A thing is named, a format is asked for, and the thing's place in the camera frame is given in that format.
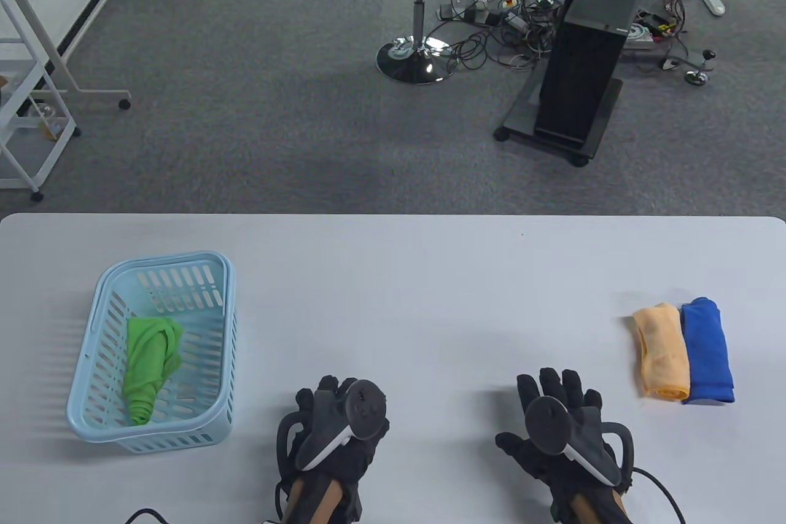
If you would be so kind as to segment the person's right hand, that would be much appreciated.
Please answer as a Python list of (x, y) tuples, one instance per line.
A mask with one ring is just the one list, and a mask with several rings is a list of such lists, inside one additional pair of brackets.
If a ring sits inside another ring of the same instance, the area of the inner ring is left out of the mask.
[[(570, 414), (579, 409), (594, 407), (601, 411), (602, 397), (595, 389), (582, 389), (578, 373), (564, 369), (558, 374), (552, 367), (540, 370), (539, 378), (522, 374), (517, 377), (517, 389), (523, 411), (540, 397), (553, 397)], [(599, 482), (582, 465), (568, 457), (542, 453), (528, 437), (511, 432), (495, 436), (495, 445), (525, 471), (544, 483), (552, 495), (552, 506), (560, 522), (629, 523), (621, 496), (631, 484), (624, 479), (618, 487)]]

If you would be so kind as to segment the person's left hand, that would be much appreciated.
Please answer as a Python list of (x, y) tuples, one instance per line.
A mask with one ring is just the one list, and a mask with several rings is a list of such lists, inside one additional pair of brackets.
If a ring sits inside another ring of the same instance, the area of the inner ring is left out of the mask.
[(315, 389), (301, 389), (295, 402), (277, 431), (280, 521), (358, 522), (359, 482), (390, 428), (385, 394), (368, 379), (326, 375)]

